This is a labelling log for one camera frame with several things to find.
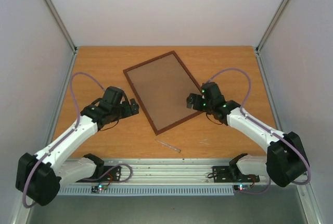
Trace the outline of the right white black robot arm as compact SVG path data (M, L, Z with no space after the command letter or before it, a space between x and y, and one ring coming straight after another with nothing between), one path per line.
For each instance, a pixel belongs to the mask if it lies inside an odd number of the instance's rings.
M263 176L284 188L290 183L297 184L301 175L310 173L310 164L296 133L284 133L259 121L239 103L227 101L216 83L204 84L201 94L189 94L186 103L188 108L211 115L221 124L238 130L265 151L266 157L243 153L233 158L229 173L234 180L249 175Z

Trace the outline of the brown wooden picture frame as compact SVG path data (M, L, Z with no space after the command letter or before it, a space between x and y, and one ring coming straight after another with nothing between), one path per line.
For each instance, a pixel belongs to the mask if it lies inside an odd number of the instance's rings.
M160 135L201 112L187 107L186 99L200 86L175 51L123 70L155 135Z

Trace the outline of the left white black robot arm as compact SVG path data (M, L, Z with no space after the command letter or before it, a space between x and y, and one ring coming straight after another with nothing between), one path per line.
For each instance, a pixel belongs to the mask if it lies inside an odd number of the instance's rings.
M138 113L135 99L128 99L122 89L110 86L102 97L84 107L77 120L55 141L33 155L23 154L18 161L16 189L23 194L24 207L45 206L60 189L75 182L101 181L108 174L101 158L87 154L70 164L66 160L104 126Z

